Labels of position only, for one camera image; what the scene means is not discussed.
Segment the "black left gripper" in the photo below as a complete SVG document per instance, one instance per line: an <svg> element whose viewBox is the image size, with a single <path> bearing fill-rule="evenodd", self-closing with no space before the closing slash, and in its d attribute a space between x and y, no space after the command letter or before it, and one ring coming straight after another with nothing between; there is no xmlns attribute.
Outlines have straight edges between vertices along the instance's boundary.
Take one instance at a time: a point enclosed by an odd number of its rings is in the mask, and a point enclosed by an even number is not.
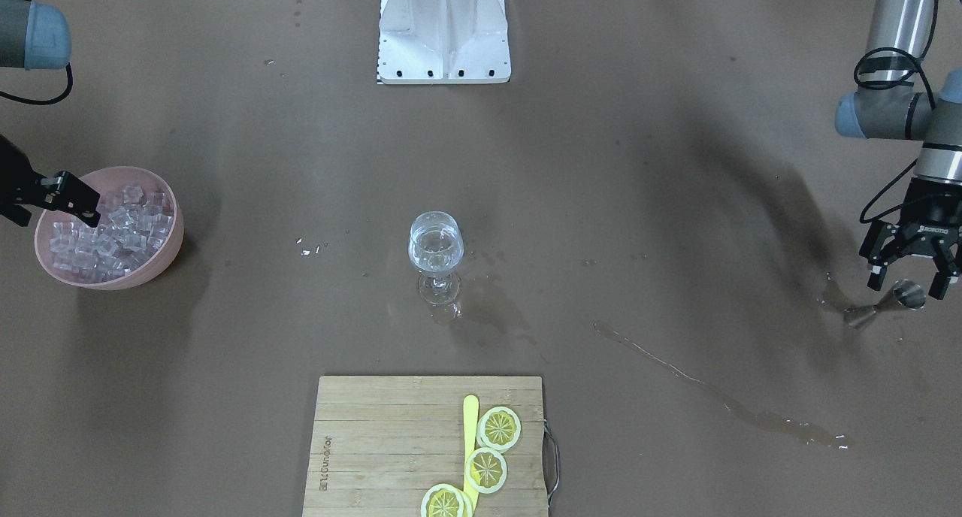
<svg viewBox="0 0 962 517"><path fill-rule="evenodd" d="M911 179L903 204L894 210L897 222L873 219L860 247L859 256L869 262L868 287L880 291L890 264L921 256L936 265L929 297L944 299L960 276L960 203L959 184Z"/></svg>

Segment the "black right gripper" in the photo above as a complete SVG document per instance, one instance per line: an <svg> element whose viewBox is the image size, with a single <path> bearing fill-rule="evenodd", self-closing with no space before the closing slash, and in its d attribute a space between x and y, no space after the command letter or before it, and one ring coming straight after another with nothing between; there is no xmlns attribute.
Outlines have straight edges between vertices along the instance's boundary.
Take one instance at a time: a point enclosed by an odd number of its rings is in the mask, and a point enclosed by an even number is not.
<svg viewBox="0 0 962 517"><path fill-rule="evenodd" d="M27 155L1 136L1 213L26 227L32 214L26 206L75 216L87 227L99 226L99 192L68 171L44 177L32 168Z"/></svg>

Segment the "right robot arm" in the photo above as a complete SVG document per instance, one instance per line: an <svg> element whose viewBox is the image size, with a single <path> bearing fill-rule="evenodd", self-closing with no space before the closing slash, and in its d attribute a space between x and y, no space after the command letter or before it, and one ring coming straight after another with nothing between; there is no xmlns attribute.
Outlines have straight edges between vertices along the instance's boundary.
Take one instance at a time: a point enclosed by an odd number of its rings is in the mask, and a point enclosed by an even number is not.
<svg viewBox="0 0 962 517"><path fill-rule="evenodd" d="M24 71L64 71L66 87L48 99L27 98L3 92L15 103L49 106L70 95L74 75L70 65L72 41L63 13L34 0L1 0L1 65ZM84 225L97 227L100 195L68 171L47 177L32 168L27 155L6 137L1 138L1 215L25 227L31 220L29 207L75 216Z"/></svg>

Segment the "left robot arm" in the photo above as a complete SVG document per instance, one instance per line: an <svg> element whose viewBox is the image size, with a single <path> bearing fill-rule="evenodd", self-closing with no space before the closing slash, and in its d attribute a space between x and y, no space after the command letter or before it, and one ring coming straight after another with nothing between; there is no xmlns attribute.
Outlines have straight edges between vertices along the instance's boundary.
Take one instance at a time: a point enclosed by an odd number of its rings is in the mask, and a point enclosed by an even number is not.
<svg viewBox="0 0 962 517"><path fill-rule="evenodd" d="M923 62L931 47L940 0L876 0L864 54L852 78L857 89L840 102L837 132L853 139L918 141L918 157L901 174L909 183L888 212L860 213L868 231L859 254L879 290L888 268L905 257L928 258L936 273L928 294L942 299L960 279L960 71L932 88Z"/></svg>

